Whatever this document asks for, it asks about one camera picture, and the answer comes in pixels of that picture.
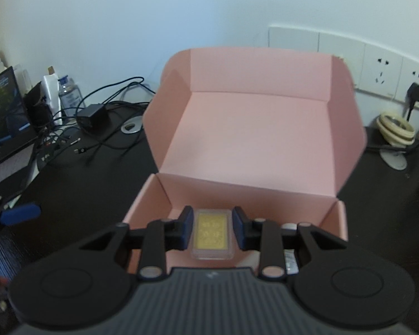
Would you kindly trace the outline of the white cream tube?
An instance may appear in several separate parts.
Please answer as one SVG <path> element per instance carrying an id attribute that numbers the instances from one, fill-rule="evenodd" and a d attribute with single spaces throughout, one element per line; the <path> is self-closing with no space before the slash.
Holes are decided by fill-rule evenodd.
<path id="1" fill-rule="evenodd" d="M 282 225 L 282 229 L 295 231 L 297 230 L 297 224 L 285 223 L 284 225 Z M 299 272 L 299 268 L 298 268 L 297 260 L 294 254 L 294 250 L 285 249 L 284 257 L 285 257 L 287 274 L 289 275 L 297 274 Z"/>

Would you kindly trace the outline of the laptop screen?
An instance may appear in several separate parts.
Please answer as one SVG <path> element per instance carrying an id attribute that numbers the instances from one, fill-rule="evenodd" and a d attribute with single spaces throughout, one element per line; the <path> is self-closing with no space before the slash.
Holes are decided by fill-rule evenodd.
<path id="1" fill-rule="evenodd" d="M 14 69 L 8 67 L 0 73 L 0 164 L 33 144 L 36 138 Z"/>

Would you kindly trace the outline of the pink cardboard box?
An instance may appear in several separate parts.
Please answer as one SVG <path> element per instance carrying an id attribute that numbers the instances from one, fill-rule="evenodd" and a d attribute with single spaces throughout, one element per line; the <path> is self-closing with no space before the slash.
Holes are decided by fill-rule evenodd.
<path id="1" fill-rule="evenodd" d="M 126 214 L 131 228 L 184 207 L 241 207 L 347 239 L 338 193 L 366 147 L 347 65 L 271 48 L 187 49 L 166 63 L 143 117 L 158 173 Z"/>

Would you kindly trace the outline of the silver desk grommet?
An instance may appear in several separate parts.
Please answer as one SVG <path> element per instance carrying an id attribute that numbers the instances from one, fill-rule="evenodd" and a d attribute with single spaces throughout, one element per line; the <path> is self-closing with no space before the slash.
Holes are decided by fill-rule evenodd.
<path id="1" fill-rule="evenodd" d="M 132 135 L 143 129 L 142 116 L 135 116 L 125 121 L 121 126 L 121 132 L 125 135 Z"/>

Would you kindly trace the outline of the clear small bottle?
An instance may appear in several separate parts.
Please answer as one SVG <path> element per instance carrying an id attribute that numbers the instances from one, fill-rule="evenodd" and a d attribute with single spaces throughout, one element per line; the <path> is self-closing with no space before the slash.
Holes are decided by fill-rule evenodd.
<path id="1" fill-rule="evenodd" d="M 58 79 L 59 82 L 59 99 L 62 108 L 67 113 L 74 111 L 82 102 L 82 94 L 74 81 L 68 75 Z"/>

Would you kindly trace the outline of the black power adapter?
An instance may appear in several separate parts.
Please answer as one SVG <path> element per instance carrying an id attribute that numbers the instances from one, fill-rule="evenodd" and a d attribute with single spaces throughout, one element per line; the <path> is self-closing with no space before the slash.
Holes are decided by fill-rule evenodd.
<path id="1" fill-rule="evenodd" d="M 81 129 L 98 133 L 108 126 L 109 114 L 104 104 L 91 104 L 77 113 L 76 122 Z"/>

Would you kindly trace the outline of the black plug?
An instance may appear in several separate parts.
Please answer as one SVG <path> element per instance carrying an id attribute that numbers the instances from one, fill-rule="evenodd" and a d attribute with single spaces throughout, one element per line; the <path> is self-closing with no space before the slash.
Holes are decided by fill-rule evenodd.
<path id="1" fill-rule="evenodd" d="M 408 88 L 406 93 L 407 103 L 408 103 L 408 110 L 406 114 L 406 121 L 410 121 L 411 114 L 416 106 L 416 103 L 419 102 L 419 83 L 413 82 L 411 86 Z"/>

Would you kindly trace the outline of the white wall socket strip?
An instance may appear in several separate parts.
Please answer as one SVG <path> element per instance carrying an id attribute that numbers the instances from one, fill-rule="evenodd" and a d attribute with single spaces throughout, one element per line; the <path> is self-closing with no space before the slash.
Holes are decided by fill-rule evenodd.
<path id="1" fill-rule="evenodd" d="M 347 64 L 355 88 L 370 95 L 404 102 L 409 87 L 419 84 L 419 61 L 345 35 L 270 26 L 268 46 L 333 55 Z"/>

